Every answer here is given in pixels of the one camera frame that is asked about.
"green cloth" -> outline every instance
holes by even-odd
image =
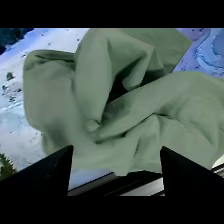
[[[161,172],[166,146],[210,169],[224,153],[224,82],[172,73],[190,44],[171,28],[90,29],[74,54],[30,53],[25,113],[44,150],[73,145],[74,168],[126,175]]]

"crumpled fabric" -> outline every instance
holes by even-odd
[[[126,175],[161,172],[166,146],[210,169],[224,154],[224,83],[172,73],[190,44],[170,28],[90,29],[75,53],[31,52],[24,107],[45,152],[73,145],[73,168]]]

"snow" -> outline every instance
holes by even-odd
[[[178,28],[193,40],[193,44],[175,70],[197,70],[207,72],[195,59],[195,49],[208,30],[201,28]],[[0,153],[5,153],[17,170],[45,157],[41,147],[39,131],[30,127],[23,110],[23,64],[26,55],[37,49],[75,52],[88,28],[35,28],[25,38],[10,46],[0,55]],[[14,79],[6,80],[8,72]],[[73,170],[70,188],[77,187],[100,176],[107,170]]]

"olive green fabric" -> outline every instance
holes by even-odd
[[[73,145],[73,167],[126,175],[161,172],[167,146],[211,168],[224,153],[224,83],[172,73],[190,44],[175,29],[90,29],[74,54],[30,53],[25,113],[44,150]]]

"green plant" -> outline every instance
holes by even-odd
[[[17,171],[13,163],[4,154],[0,154],[0,181],[12,176]]]

